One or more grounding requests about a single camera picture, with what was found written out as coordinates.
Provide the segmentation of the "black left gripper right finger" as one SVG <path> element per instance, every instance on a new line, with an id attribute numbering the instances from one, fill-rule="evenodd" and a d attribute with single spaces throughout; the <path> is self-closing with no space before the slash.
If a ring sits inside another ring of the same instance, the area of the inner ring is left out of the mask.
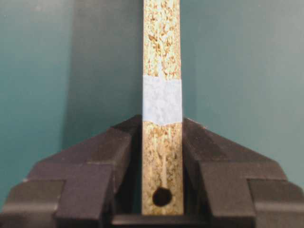
<path id="1" fill-rule="evenodd" d="M 182 146 L 186 172 L 211 226 L 303 227 L 304 192 L 276 161 L 187 118 Z"/>

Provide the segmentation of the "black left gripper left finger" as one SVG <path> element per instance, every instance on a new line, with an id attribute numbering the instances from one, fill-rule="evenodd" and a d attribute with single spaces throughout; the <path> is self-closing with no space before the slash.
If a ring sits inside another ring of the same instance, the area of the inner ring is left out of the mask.
<path id="1" fill-rule="evenodd" d="M 37 162 L 3 206 L 3 228 L 98 227 L 139 151 L 136 115 Z"/>

